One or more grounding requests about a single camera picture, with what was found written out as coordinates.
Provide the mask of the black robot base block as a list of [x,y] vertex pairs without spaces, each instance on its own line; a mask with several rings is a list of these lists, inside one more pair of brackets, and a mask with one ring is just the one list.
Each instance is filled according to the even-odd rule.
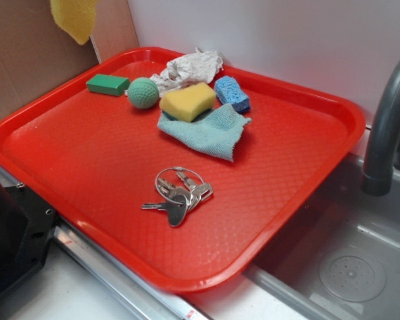
[[29,187],[0,183],[0,298],[44,267],[57,218]]

